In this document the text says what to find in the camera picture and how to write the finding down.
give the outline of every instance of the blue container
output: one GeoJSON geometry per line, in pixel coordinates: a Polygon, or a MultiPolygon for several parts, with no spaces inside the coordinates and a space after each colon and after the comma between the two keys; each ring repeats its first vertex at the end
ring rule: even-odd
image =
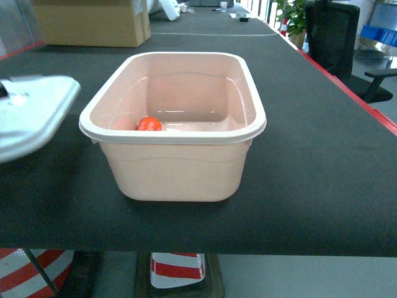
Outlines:
{"type": "Polygon", "coordinates": [[[380,42],[385,45],[391,45],[397,47],[397,31],[383,29],[383,34],[380,38],[380,42]]]}
{"type": "Polygon", "coordinates": [[[364,25],[360,35],[362,37],[380,41],[382,34],[383,34],[382,28],[364,25]]]}

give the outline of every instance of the black tabletop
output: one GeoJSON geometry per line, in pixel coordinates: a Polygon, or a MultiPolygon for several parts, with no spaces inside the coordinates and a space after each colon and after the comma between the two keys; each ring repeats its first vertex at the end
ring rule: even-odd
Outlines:
{"type": "Polygon", "coordinates": [[[40,46],[0,78],[68,75],[82,91],[48,145],[0,165],[0,246],[76,250],[397,256],[397,138],[259,20],[195,7],[151,16],[139,48],[40,46]],[[78,117],[136,53],[243,57],[267,113],[241,185],[211,203],[124,196],[78,117]]]}

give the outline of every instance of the pink plastic tub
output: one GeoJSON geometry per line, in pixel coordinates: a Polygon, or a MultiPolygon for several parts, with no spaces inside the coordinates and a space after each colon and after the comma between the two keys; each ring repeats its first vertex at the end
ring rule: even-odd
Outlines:
{"type": "Polygon", "coordinates": [[[142,201],[220,201],[238,188],[265,112],[245,61],[226,53],[127,59],[80,116],[120,190],[142,201]],[[137,131],[144,117],[163,130],[137,131]]]}

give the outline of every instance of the green leaves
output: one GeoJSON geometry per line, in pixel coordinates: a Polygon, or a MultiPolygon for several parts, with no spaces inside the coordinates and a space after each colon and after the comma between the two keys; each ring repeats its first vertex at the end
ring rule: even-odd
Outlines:
{"type": "Polygon", "coordinates": [[[277,2],[277,10],[281,9],[284,16],[288,19],[287,32],[289,35],[299,35],[306,28],[305,20],[305,2],[306,0],[275,0],[277,2]]]}

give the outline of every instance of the gray floor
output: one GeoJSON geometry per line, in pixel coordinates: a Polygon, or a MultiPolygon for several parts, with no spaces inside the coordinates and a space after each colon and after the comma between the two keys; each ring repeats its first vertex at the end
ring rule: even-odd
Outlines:
{"type": "MultiPolygon", "coordinates": [[[[365,70],[385,66],[386,60],[358,58],[353,73],[365,77],[365,70]]],[[[397,78],[382,86],[395,97],[372,107],[397,123],[397,78]]],[[[219,255],[219,260],[226,298],[397,297],[397,258],[219,255]]],[[[135,253],[104,253],[92,298],[132,298],[135,262],[135,253]]]]}

